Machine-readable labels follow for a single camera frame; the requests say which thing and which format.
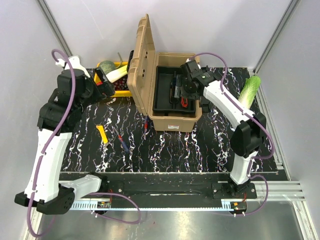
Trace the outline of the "tan plastic tool box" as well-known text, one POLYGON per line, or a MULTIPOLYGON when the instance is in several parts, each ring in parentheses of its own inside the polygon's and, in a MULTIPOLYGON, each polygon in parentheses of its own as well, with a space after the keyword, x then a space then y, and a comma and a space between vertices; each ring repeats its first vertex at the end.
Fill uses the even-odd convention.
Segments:
POLYGON ((180 69, 194 53, 156 52, 149 15, 138 23, 135 48, 129 61, 127 86, 139 113, 148 116, 156 131, 180 131, 190 133, 202 116, 200 102, 195 102, 195 112, 157 113, 153 110, 158 67, 180 69))

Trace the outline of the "blue screwdriver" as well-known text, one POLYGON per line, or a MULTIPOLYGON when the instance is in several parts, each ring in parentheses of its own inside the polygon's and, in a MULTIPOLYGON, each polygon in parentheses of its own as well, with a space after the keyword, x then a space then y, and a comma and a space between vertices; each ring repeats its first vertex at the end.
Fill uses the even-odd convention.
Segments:
POLYGON ((148 131, 148 122, 149 122, 149 117, 146 115, 144 118, 144 125, 143 125, 143 139, 146 140, 146 135, 148 131))
POLYGON ((113 128, 113 129, 114 129, 114 131, 116 132, 117 137, 118 137, 118 139, 119 139, 119 141, 120 141, 123 149, 125 150, 126 153, 128 153, 130 150, 129 150, 127 144, 126 144, 125 141, 123 140, 122 136, 118 133, 118 131, 117 131, 115 128, 113 128))

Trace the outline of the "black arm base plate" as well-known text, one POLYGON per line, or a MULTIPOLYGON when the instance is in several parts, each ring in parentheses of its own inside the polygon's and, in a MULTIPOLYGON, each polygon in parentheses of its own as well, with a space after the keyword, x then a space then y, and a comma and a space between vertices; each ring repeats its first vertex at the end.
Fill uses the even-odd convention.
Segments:
POLYGON ((227 193, 227 173, 103 173, 114 193, 130 197, 140 209, 209 210, 221 208, 222 200, 257 199, 253 183, 236 195, 227 193))

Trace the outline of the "red black utility knife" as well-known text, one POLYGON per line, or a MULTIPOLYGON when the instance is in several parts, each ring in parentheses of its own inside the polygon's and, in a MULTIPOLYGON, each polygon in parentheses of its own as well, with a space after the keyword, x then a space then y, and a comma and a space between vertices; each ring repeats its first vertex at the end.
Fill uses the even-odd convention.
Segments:
POLYGON ((180 104, 181 104, 181 106, 182 106, 183 108, 187 108, 187 107, 188 107, 188 99, 182 97, 180 104))

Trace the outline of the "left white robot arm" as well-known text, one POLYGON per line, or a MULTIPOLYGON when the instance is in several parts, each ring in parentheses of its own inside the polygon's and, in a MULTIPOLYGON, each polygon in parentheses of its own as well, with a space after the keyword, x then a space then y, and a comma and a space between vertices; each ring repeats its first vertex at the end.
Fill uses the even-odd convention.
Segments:
POLYGON ((93 70, 101 80, 95 82, 77 55, 56 63, 63 68, 57 76, 57 88, 40 109, 38 118, 38 147, 32 174, 23 192, 14 201, 32 207, 45 215, 63 215, 74 201, 93 193, 107 195, 108 179, 90 172, 82 178, 59 182, 60 170, 67 145, 85 109, 115 94, 114 85, 100 67, 93 70))

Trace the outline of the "black tool box tray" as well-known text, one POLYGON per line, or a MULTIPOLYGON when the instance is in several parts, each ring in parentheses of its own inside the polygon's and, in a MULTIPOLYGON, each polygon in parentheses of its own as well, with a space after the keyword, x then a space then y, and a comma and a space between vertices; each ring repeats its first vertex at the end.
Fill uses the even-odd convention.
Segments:
POLYGON ((155 113, 169 114, 194 114, 196 112, 196 102, 188 99, 188 107, 181 105, 181 98, 175 98, 175 77, 182 75, 180 67, 157 66, 155 76, 155 89, 152 110, 155 113))

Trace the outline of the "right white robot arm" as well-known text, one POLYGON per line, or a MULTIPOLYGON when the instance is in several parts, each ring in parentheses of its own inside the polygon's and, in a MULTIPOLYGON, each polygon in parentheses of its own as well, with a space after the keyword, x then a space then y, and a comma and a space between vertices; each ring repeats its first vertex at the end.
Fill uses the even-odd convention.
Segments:
POLYGON ((234 161, 226 191, 231 197, 239 198, 250 183, 252 158, 266 139, 266 118, 246 108, 212 71, 201 68, 194 59, 187 59, 180 68, 182 76, 177 79, 175 97, 183 100, 205 98, 223 113, 234 129, 230 139, 234 161))

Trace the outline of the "yellow utility knife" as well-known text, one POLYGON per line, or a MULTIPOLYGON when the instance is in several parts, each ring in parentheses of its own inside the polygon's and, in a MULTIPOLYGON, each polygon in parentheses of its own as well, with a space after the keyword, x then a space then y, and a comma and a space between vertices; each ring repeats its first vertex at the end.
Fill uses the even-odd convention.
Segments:
POLYGON ((103 127, 102 125, 96 125, 96 128, 97 128, 97 130, 98 130, 99 133, 100 133, 100 136, 101 136, 103 145, 104 145, 104 146, 108 146, 109 140, 108 140, 108 137, 107 137, 107 134, 106 134, 106 132, 105 132, 104 127, 103 127))

